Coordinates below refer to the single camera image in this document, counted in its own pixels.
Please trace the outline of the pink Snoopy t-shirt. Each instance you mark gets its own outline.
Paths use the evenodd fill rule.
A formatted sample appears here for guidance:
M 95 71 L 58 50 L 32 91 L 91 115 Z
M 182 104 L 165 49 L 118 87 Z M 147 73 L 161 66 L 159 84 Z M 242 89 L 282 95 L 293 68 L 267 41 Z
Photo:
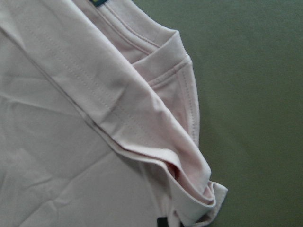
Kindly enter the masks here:
M 1 226 L 209 225 L 199 118 L 179 31 L 132 1 L 1 1 Z

